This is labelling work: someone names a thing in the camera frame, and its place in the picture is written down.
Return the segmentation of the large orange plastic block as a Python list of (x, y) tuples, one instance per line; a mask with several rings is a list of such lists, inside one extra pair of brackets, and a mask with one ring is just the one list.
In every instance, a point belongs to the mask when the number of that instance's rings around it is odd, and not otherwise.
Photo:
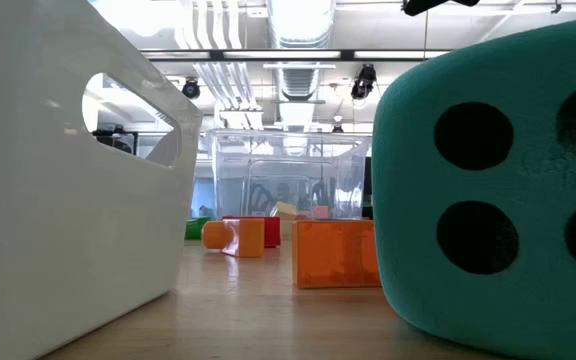
[(293, 283), (299, 289), (381, 285), (371, 220), (298, 220), (292, 228)]

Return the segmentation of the white plastic bin with handle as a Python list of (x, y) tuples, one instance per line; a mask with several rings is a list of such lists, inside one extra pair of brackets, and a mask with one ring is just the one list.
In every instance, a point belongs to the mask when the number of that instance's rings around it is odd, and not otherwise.
[[(147, 158), (84, 122), (105, 74), (171, 131)], [(0, 0), (0, 360), (32, 360), (171, 290), (201, 115), (87, 0)]]

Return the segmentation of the black background equipment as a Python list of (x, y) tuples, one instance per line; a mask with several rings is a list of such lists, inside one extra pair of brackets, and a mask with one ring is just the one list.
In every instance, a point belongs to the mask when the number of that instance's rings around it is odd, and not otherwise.
[(112, 130), (98, 129), (92, 132), (92, 136), (99, 142), (109, 147), (121, 150), (132, 155), (137, 154), (138, 133), (128, 132), (121, 127)]

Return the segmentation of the black round spotlight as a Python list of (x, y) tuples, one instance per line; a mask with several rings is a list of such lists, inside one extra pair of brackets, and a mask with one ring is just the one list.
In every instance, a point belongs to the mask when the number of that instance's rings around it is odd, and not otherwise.
[(191, 100), (197, 99), (201, 94), (198, 79), (194, 77), (187, 77), (182, 87), (182, 93)]

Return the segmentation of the large red plastic block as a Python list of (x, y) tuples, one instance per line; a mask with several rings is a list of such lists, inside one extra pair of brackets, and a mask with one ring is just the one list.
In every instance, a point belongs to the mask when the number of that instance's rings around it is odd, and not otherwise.
[(264, 246), (276, 248), (281, 245), (280, 218), (271, 216), (224, 216), (223, 220), (263, 220)]

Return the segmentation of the black frame crossbar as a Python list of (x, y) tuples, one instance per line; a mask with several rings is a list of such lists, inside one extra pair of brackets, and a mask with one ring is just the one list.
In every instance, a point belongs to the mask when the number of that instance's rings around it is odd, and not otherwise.
[(152, 62), (421, 62), (449, 50), (357, 49), (212, 49), (141, 50)]

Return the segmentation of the green plastic block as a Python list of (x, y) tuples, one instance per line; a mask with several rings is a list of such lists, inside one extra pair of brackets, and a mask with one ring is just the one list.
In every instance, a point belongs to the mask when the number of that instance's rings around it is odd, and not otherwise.
[(210, 217), (191, 218), (186, 222), (185, 240), (200, 240), (204, 225), (211, 220)]

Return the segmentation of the yellow-orange block with stud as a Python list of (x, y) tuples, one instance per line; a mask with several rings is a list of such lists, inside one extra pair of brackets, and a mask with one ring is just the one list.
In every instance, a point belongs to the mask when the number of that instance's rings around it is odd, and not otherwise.
[(239, 258), (261, 258), (265, 248), (262, 219), (208, 221), (202, 228), (202, 244), (211, 250)]

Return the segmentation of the teal foam die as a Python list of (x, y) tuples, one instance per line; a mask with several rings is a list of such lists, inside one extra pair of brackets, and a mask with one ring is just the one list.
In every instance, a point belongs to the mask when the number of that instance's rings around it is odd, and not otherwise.
[(576, 360), (576, 21), (399, 76), (374, 120), (379, 272), (432, 335)]

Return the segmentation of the pale yellow plastic block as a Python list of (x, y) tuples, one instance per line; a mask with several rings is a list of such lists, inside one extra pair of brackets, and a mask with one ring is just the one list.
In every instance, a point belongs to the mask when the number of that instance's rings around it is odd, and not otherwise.
[(282, 221), (293, 221), (299, 213), (295, 205), (277, 201), (272, 208), (270, 215), (272, 217), (279, 217)]

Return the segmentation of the clear plastic bin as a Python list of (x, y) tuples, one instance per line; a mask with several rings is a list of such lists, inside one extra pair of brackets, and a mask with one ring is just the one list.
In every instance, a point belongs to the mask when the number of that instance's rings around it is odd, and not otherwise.
[(206, 141), (218, 217), (271, 216), (277, 201), (311, 219), (318, 205), (331, 219), (362, 216), (369, 136), (215, 129)]

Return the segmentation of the black background cabinet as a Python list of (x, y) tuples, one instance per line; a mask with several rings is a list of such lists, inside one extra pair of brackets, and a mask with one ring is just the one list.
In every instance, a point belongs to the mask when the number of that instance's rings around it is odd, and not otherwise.
[(364, 189), (362, 196), (362, 217), (373, 219), (372, 208), (372, 180), (371, 180), (371, 157), (365, 158), (364, 166)]

